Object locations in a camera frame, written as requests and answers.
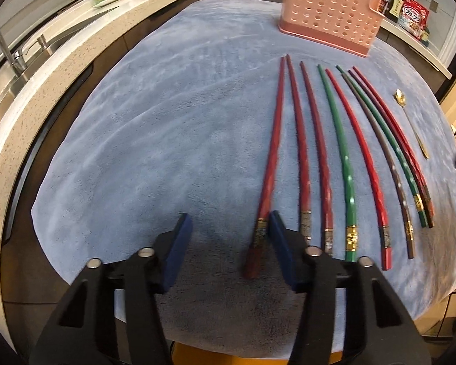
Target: pink basket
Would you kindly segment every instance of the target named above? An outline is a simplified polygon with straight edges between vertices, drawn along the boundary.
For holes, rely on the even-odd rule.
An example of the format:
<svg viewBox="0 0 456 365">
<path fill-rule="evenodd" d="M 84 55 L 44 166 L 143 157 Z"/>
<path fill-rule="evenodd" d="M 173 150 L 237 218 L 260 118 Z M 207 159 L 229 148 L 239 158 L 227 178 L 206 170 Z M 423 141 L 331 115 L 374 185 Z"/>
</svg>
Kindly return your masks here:
<svg viewBox="0 0 456 365">
<path fill-rule="evenodd" d="M 380 0 L 283 0 L 279 29 L 366 57 L 384 15 Z"/>
</svg>

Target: spoon handle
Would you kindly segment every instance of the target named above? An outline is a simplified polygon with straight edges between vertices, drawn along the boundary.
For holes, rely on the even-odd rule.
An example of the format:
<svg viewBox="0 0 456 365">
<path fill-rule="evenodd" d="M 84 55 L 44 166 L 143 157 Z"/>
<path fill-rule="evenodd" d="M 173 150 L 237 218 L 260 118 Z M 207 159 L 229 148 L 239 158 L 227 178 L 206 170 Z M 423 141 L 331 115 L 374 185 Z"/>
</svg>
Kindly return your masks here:
<svg viewBox="0 0 456 365">
<path fill-rule="evenodd" d="M 419 135 L 415 131 L 414 125 L 410 121 L 410 118 L 409 118 L 409 115 L 407 114 L 406 109 L 403 108 L 403 107 L 402 107 L 402 109 L 404 110 L 404 112 L 406 114 L 406 117 L 407 117 L 407 120 L 409 121 L 410 127 L 412 128 L 412 131 L 414 132 L 415 138 L 417 139 L 417 142 L 419 143 L 419 147 L 421 147 L 421 151 L 422 151 L 422 154 L 424 155 L 424 158 L 429 159 L 430 156 L 429 156 L 429 152 L 427 151 L 426 146 L 424 145 L 424 143 L 422 142 L 421 138 L 419 137 Z"/>
</svg>

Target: towel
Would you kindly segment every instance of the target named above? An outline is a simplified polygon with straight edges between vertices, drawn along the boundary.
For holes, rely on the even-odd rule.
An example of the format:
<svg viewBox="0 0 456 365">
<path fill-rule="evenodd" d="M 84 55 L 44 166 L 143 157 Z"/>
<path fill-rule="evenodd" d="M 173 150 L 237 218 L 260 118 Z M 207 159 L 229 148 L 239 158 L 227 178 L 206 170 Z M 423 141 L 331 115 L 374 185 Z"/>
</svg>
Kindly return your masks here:
<svg viewBox="0 0 456 365">
<path fill-rule="evenodd" d="M 314 127 L 299 61 L 314 87 L 331 172 L 334 256 L 345 251 L 341 161 L 331 112 L 316 66 L 336 74 L 367 139 L 389 214 L 393 268 L 384 272 L 412 317 L 456 287 L 456 145 L 431 90 L 395 49 L 375 40 L 368 58 L 280 33 L 281 5 L 203 0 L 147 36 L 91 93 L 52 160 L 32 209 L 52 266 L 71 283 L 86 261 L 125 259 L 189 213 L 194 231 L 174 287 L 158 295 L 167 339 L 239 357 L 288 358 L 304 296 L 284 283 L 268 245 L 259 279 L 244 263 L 256 219 L 276 103 L 280 57 L 289 53 L 302 98 L 307 136 L 312 244 L 320 245 L 321 203 Z M 334 66 L 359 67 L 404 130 L 427 179 L 436 216 L 422 229 L 410 188 L 416 258 L 407 259 L 397 193 L 384 154 L 358 101 Z M 425 160 L 404 111 L 427 145 Z M 361 150 L 341 101 L 337 107 L 354 169 L 359 256 L 380 266 L 375 204 Z M 286 71 L 283 128 L 272 208 L 297 229 L 299 165 Z M 117 316 L 124 320 L 122 292 Z M 344 290 L 337 290 L 333 350 L 342 349 Z"/>
</svg>

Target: basket base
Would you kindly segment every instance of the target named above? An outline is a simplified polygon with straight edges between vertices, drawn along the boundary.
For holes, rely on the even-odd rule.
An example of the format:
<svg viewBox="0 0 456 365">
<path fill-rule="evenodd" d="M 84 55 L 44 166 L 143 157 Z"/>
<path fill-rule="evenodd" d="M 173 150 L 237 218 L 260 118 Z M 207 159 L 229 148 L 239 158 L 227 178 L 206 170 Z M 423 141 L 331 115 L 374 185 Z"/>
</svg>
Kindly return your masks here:
<svg viewBox="0 0 456 365">
<path fill-rule="evenodd" d="M 323 43 L 330 47 L 338 48 L 354 55 L 367 57 L 370 47 L 356 45 L 354 42 L 342 39 L 335 35 L 323 33 L 322 31 L 310 29 L 300 25 L 293 25 L 280 19 L 278 29 L 285 34 L 294 35 L 296 37 L 305 38 L 306 40 Z"/>
</svg>

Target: silver screw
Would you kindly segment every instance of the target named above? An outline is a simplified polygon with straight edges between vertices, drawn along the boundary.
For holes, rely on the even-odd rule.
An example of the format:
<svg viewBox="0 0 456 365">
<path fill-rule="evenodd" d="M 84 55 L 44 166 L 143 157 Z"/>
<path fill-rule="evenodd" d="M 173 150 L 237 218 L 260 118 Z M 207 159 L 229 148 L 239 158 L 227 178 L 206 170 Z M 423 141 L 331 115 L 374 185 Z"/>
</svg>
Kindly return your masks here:
<svg viewBox="0 0 456 365">
<path fill-rule="evenodd" d="M 102 264 L 101 259 L 98 259 L 98 258 L 91 258 L 91 259 L 86 263 L 86 266 L 88 266 L 89 269 L 96 269 L 96 268 L 100 267 L 101 264 Z"/>
<path fill-rule="evenodd" d="M 316 246 L 310 246 L 306 248 L 306 254 L 309 256 L 320 256 L 322 254 L 322 250 Z"/>
<path fill-rule="evenodd" d="M 365 268 L 369 268 L 370 266 L 373 266 L 373 261 L 368 258 L 367 256 L 361 257 L 358 262 L 360 263 L 361 266 Z"/>
<path fill-rule="evenodd" d="M 156 252 L 154 251 L 153 248 L 150 248 L 150 247 L 145 247 L 145 248 L 141 248 L 137 254 L 139 255 L 140 258 L 148 258 L 152 255 L 154 255 Z"/>
</svg>

